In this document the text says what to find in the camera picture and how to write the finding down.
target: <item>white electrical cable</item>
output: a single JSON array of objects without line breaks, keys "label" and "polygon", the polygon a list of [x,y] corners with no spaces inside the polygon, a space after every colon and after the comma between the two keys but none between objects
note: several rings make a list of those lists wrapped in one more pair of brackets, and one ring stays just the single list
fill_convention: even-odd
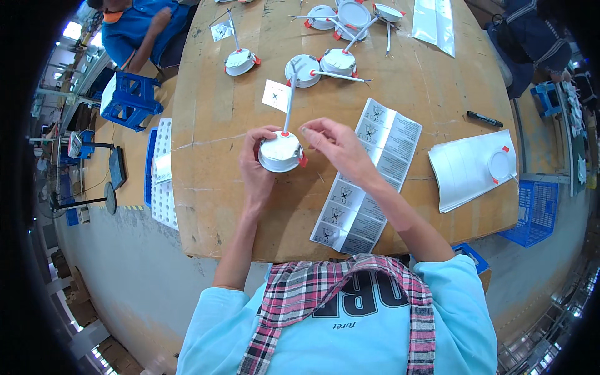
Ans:
[{"label": "white electrical cable", "polygon": [[287,128],[290,126],[290,113],[292,112],[292,102],[294,101],[294,92],[296,92],[296,79],[298,79],[298,73],[296,72],[296,68],[292,64],[292,68],[294,69],[294,75],[290,81],[292,86],[292,91],[290,92],[290,100],[287,101],[287,114],[286,114],[286,124],[283,127],[282,135],[288,134]]},{"label": "white electrical cable", "polygon": [[388,57],[388,55],[389,55],[389,40],[391,39],[391,33],[390,33],[390,30],[389,30],[389,22],[388,22],[387,24],[388,24],[388,49],[387,49],[387,51],[385,52],[385,57]]},{"label": "white electrical cable", "polygon": [[239,48],[239,42],[238,42],[238,32],[235,31],[235,25],[233,24],[233,17],[231,16],[230,9],[227,9],[227,15],[229,15],[229,22],[231,22],[231,27],[233,28],[233,37],[235,38],[235,50],[241,51],[241,49]]},{"label": "white electrical cable", "polygon": [[335,18],[337,17],[337,14],[334,16],[327,16],[327,17],[313,17],[313,16],[293,16],[290,14],[290,17],[294,17],[294,18],[314,18],[317,20],[323,20],[323,19],[328,19],[328,18]]},{"label": "white electrical cable", "polygon": [[352,40],[350,41],[350,43],[348,43],[348,46],[346,48],[344,48],[343,51],[348,51],[350,49],[350,47],[352,47],[352,45],[354,44],[354,42],[356,42],[357,40],[359,40],[360,37],[363,35],[363,33],[366,33],[367,30],[369,29],[369,27],[371,27],[372,24],[374,24],[375,22],[377,22],[378,19],[379,19],[379,16],[375,16],[375,18],[372,19],[371,22],[369,22],[354,38],[352,38]]},{"label": "white electrical cable", "polygon": [[329,73],[326,71],[316,71],[313,70],[310,72],[310,75],[313,76],[315,74],[321,74],[322,76],[329,76],[329,77],[334,77],[334,78],[341,78],[341,79],[347,79],[349,81],[356,81],[356,82],[371,82],[372,79],[360,79],[360,78],[354,78],[354,77],[349,77],[349,76],[342,76],[340,74],[335,74],[335,73]]}]

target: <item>pink plaid fabric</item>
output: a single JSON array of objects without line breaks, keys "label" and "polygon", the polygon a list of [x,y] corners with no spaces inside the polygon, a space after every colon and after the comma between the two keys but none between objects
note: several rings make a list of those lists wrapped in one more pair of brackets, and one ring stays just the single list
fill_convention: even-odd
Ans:
[{"label": "pink plaid fabric", "polygon": [[264,375],[283,327],[298,323],[333,298],[358,271],[383,271],[410,304],[408,375],[433,374],[436,329],[429,287],[394,258],[359,254],[345,262],[291,262],[271,268],[259,325],[238,367],[240,375]]}]

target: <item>concrete floor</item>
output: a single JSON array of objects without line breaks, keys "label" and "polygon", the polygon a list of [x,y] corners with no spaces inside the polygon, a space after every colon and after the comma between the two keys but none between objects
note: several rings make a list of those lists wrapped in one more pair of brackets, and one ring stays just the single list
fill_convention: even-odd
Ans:
[{"label": "concrete floor", "polygon": [[[530,326],[561,288],[580,252],[590,191],[569,197],[561,188],[551,238],[523,248],[497,235],[470,245],[493,274],[486,300],[499,342]],[[142,211],[119,207],[115,216],[90,209],[91,224],[56,221],[60,246],[77,266],[109,331],[153,374],[174,374],[185,332],[200,292],[212,283],[217,262],[190,259],[178,233]],[[263,282],[264,263],[254,263],[246,283],[251,296]]]}]

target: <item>blue shirt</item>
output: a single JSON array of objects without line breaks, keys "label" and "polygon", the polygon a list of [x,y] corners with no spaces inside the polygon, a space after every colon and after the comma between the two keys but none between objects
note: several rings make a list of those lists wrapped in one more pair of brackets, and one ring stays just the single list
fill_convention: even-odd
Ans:
[{"label": "blue shirt", "polygon": [[124,69],[148,32],[152,17],[162,8],[171,8],[171,22],[154,41],[150,60],[160,63],[169,40],[183,30],[190,7],[176,0],[133,0],[132,6],[120,13],[105,13],[102,23],[102,44],[117,65]]},{"label": "blue shirt", "polygon": [[[437,373],[495,374],[496,333],[473,260],[421,262],[414,272],[433,294]],[[244,292],[208,288],[188,327],[177,375],[235,374],[258,326],[265,285]],[[267,374],[402,374],[410,307],[399,285],[359,272],[311,316],[283,328]]]}]

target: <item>instruction sheet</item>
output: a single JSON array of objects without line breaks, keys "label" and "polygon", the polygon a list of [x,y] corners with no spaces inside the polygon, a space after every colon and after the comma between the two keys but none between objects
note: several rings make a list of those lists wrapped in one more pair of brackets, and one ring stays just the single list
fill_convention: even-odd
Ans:
[{"label": "instruction sheet", "polygon": [[[371,161],[398,192],[422,128],[372,98],[356,126],[355,133]],[[341,253],[371,253],[387,222],[377,202],[338,172],[310,239]]]}]

